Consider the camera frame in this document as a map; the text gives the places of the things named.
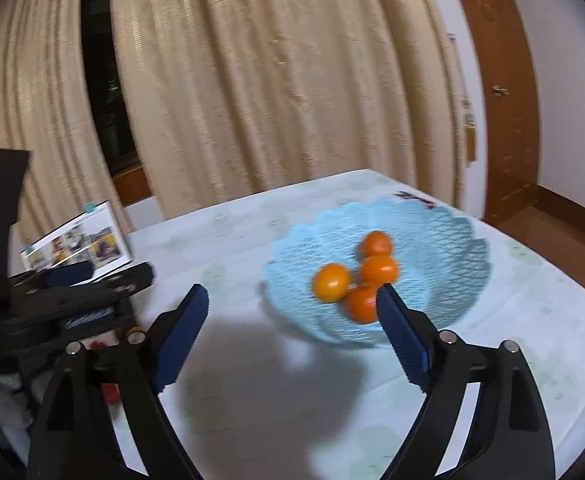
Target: white wall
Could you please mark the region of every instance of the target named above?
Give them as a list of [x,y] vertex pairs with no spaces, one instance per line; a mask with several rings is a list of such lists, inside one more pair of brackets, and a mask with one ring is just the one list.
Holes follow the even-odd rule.
[[159,202],[153,196],[129,205],[125,209],[135,231],[164,221]]
[[[459,0],[437,0],[460,45],[477,117],[478,161],[468,171],[465,210],[483,214],[487,169],[485,104],[479,66]],[[539,184],[585,207],[585,3],[515,0],[537,74],[541,118]]]
[[461,71],[468,97],[475,114],[477,136],[477,160],[466,171],[466,192],[462,209],[476,218],[482,218],[486,202],[486,182],[488,177],[488,146],[486,126],[486,106],[484,91],[479,73],[475,43],[466,21],[460,0],[437,0],[445,27],[449,34],[457,38],[461,58]]

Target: light blue fruit bowl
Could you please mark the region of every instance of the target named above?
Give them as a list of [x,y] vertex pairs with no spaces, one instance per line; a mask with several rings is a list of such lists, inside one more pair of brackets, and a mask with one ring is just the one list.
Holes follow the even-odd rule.
[[388,345],[379,322],[348,319],[338,303],[313,295],[314,274],[329,263],[343,264],[354,276],[358,246],[370,231],[393,238],[401,275],[394,283],[409,308],[421,310],[441,330],[466,314],[486,288],[492,265],[489,244],[473,237],[467,218],[443,206],[429,210],[419,200],[349,203],[323,211],[313,225],[295,225],[272,244],[264,268],[269,303],[289,322],[332,344]]

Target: red object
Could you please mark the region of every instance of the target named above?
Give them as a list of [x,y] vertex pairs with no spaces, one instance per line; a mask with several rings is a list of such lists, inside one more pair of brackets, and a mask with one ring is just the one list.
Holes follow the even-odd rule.
[[[103,341],[93,341],[90,344],[91,350],[99,350],[100,348],[106,348],[108,345]],[[119,387],[113,383],[104,383],[101,385],[101,391],[104,394],[104,398],[106,402],[112,406],[114,404],[119,404],[122,402],[122,397],[119,394]]]

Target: blue gripper pad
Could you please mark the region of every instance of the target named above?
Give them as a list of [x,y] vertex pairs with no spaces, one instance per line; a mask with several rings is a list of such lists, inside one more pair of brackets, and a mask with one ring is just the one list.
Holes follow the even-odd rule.
[[401,300],[392,285],[384,285],[377,291],[377,316],[406,377],[423,392],[430,387],[428,374],[431,356],[427,344],[422,341],[408,318],[409,308]]
[[207,316],[208,291],[193,285],[181,304],[160,314],[148,330],[157,362],[152,381],[158,394],[176,381]]
[[55,267],[48,272],[46,286],[73,286],[92,278],[95,266],[92,262],[79,262],[66,267]]

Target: baseboard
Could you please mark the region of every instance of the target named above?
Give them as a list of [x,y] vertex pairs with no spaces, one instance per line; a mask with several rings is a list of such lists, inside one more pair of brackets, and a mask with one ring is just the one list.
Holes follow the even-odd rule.
[[560,194],[538,186],[534,206],[585,234],[585,207]]

